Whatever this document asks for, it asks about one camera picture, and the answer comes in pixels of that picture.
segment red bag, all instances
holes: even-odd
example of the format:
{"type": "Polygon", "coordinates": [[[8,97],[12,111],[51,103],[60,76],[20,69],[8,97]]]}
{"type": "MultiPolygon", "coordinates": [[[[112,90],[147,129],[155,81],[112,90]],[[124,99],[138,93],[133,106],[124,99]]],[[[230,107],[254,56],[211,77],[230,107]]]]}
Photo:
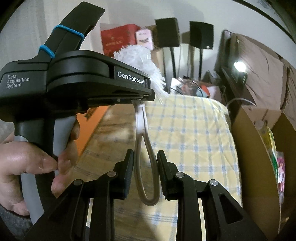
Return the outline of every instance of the red bag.
{"type": "Polygon", "coordinates": [[[135,33],[140,29],[141,27],[135,24],[127,24],[101,31],[104,55],[114,57],[113,53],[122,47],[137,44],[135,33]]]}

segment bright light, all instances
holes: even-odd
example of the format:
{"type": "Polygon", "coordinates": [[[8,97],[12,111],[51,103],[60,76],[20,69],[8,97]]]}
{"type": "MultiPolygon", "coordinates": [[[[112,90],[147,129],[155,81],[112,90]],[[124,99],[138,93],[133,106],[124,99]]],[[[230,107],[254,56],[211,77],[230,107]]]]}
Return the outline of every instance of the bright light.
{"type": "Polygon", "coordinates": [[[243,62],[235,62],[234,67],[239,71],[246,73],[246,65],[243,62]]]}

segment black speaker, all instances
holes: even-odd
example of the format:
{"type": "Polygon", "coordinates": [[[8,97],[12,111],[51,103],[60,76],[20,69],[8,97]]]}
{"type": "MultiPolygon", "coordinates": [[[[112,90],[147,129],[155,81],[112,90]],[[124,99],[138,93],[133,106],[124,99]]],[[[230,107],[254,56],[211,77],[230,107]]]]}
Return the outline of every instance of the black speaker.
{"type": "Polygon", "coordinates": [[[177,18],[156,19],[159,47],[179,47],[180,31],[177,18]]]}
{"type": "Polygon", "coordinates": [[[199,49],[213,49],[214,25],[190,21],[190,45],[199,49]]]}

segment plaid tablecloth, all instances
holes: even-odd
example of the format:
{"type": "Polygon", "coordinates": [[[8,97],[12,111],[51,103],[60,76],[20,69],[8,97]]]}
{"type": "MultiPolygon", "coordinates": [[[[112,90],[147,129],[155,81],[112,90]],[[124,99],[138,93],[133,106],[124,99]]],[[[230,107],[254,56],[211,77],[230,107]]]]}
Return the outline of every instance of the plaid tablecloth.
{"type": "MultiPolygon", "coordinates": [[[[217,179],[241,203],[237,154],[225,106],[206,98],[170,95],[163,105],[157,100],[147,102],[146,112],[155,153],[164,150],[169,162],[196,180],[217,179]]],[[[112,170],[128,148],[134,149],[134,130],[132,105],[110,107],[75,167],[73,179],[90,181],[112,170]]],[[[141,155],[142,178],[149,197],[153,186],[144,142],[141,155]]],[[[176,239],[177,201],[166,201],[161,194],[157,205],[145,206],[134,177],[128,198],[115,200],[114,215],[116,240],[176,239]]]]}

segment blue rubber band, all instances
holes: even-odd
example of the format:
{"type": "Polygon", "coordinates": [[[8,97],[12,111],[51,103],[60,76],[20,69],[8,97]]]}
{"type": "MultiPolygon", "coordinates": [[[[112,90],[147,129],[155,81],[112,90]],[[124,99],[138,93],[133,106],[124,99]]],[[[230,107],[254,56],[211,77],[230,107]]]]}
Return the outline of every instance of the blue rubber band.
{"type": "Polygon", "coordinates": [[[46,45],[40,45],[39,47],[39,51],[40,50],[44,50],[51,58],[55,58],[55,54],[54,52],[52,52],[52,50],[50,48],[48,48],[46,45]]]}
{"type": "Polygon", "coordinates": [[[56,28],[61,28],[61,29],[67,30],[70,33],[78,35],[79,37],[81,37],[81,43],[83,42],[83,40],[85,38],[85,36],[82,33],[78,32],[78,31],[76,31],[74,29],[68,28],[68,27],[66,27],[64,25],[59,24],[59,25],[55,26],[53,30],[55,30],[56,28]]]}

